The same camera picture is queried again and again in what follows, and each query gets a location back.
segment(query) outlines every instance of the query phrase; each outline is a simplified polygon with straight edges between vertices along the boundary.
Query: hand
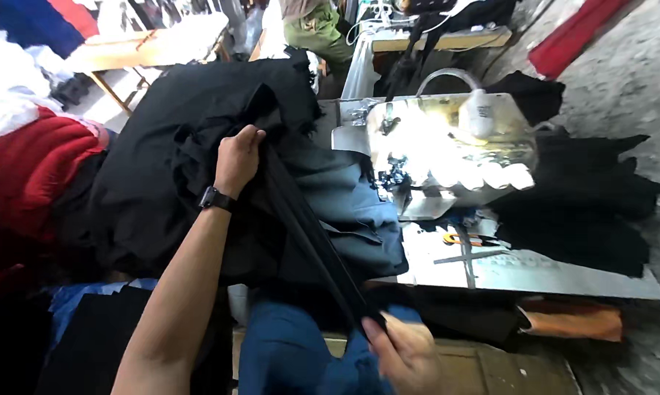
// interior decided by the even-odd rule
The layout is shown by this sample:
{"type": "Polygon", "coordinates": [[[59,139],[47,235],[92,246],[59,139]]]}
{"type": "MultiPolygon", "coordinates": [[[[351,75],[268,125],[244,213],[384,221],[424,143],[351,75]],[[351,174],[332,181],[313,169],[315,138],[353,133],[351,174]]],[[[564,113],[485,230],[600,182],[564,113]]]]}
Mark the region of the hand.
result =
{"type": "Polygon", "coordinates": [[[218,147],[213,187],[237,200],[242,188],[254,177],[259,166],[259,143],[264,130],[247,125],[235,137],[225,137],[218,147]]]}
{"type": "Polygon", "coordinates": [[[361,325],[378,356],[378,372],[386,376],[398,395],[445,394],[435,340],[423,324],[406,324],[390,314],[384,332],[364,317],[361,325]]]}

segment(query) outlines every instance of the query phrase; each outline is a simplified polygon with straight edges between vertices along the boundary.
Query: concrete floor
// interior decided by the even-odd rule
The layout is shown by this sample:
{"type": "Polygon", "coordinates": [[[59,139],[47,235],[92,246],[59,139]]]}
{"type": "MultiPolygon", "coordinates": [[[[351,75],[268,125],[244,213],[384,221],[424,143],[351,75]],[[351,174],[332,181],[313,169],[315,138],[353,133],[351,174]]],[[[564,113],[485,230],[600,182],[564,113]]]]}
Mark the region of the concrete floor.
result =
{"type": "MultiPolygon", "coordinates": [[[[524,0],[514,23],[522,30],[538,7],[548,2],[524,0]]],[[[554,0],[519,42],[493,64],[484,83],[517,69],[535,76],[528,51],[581,3],[554,0]]],[[[660,0],[634,1],[626,13],[560,76],[567,88],[562,111],[554,121],[576,137],[651,135],[631,154],[638,158],[638,173],[660,182],[660,0]]],[[[478,54],[473,63],[475,74],[481,76],[499,51],[478,54]]],[[[660,283],[660,201],[658,206],[657,216],[641,229],[652,245],[650,267],[660,283]]],[[[552,345],[569,358],[586,395],[660,394],[660,303],[618,302],[624,314],[623,345],[589,341],[552,345]]]]}

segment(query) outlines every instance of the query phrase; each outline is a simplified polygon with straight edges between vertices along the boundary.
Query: blue fabric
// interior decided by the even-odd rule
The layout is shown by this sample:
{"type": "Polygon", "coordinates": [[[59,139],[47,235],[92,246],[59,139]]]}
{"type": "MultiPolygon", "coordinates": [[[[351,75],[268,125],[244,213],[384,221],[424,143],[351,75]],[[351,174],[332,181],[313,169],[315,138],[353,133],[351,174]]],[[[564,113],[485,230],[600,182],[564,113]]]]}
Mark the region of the blue fabric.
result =
{"type": "MultiPolygon", "coordinates": [[[[126,282],[83,283],[54,287],[48,290],[52,294],[52,303],[50,304],[49,311],[53,313],[51,341],[48,351],[54,350],[57,343],[62,339],[62,335],[67,329],[71,317],[74,315],[74,311],[79,306],[81,297],[84,294],[110,295],[113,292],[120,292],[120,289],[127,284],[126,282]]],[[[154,278],[139,278],[130,283],[132,287],[145,290],[153,290],[155,285],[157,285],[157,280],[154,278]]]]}
{"type": "MultiPolygon", "coordinates": [[[[417,311],[392,305],[405,322],[422,322],[417,311]]],[[[378,361],[358,330],[342,358],[330,355],[322,333],[303,309],[262,300],[252,307],[239,360],[240,395],[393,394],[378,376],[378,361]]]]}
{"type": "Polygon", "coordinates": [[[84,42],[48,0],[0,0],[0,29],[23,48],[46,45],[63,59],[84,42]]]}

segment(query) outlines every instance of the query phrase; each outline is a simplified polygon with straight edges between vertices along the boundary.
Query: wristwatch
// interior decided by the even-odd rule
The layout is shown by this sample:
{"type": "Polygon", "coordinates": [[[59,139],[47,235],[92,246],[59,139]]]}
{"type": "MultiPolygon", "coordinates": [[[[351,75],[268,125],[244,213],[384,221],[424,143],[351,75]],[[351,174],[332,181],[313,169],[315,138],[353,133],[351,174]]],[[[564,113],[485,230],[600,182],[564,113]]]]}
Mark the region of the wristwatch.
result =
{"type": "Polygon", "coordinates": [[[199,207],[207,209],[208,207],[215,206],[232,213],[233,210],[235,210],[236,204],[237,201],[235,199],[220,193],[220,191],[213,186],[209,186],[206,188],[206,192],[203,193],[203,198],[199,203],[199,207]]]}

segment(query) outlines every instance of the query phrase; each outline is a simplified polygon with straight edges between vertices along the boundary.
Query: metal table surface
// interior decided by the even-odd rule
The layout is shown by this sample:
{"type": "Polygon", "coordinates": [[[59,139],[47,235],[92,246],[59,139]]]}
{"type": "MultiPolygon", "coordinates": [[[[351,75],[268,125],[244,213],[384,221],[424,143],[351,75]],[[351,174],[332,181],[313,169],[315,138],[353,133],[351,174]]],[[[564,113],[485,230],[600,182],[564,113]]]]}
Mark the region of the metal table surface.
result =
{"type": "MultiPolygon", "coordinates": [[[[331,148],[340,143],[351,146],[355,140],[333,141],[332,130],[338,126],[350,126],[350,112],[360,107],[360,99],[319,101],[323,117],[316,122],[314,141],[321,147],[331,148]]],[[[496,223],[483,221],[480,234],[491,236],[496,223]]],[[[409,262],[409,270],[390,278],[378,280],[409,285],[434,285],[467,288],[467,271],[463,262],[435,264],[436,259],[461,255],[459,245],[447,246],[442,242],[445,230],[425,232],[416,223],[404,222],[403,247],[409,262]]],[[[482,252],[502,247],[474,247],[482,252]]],[[[529,250],[517,250],[507,255],[474,259],[475,289],[510,290],[538,293],[575,294],[601,297],[626,297],[660,300],[660,285],[649,268],[642,278],[557,262],[547,256],[529,250]]]]}

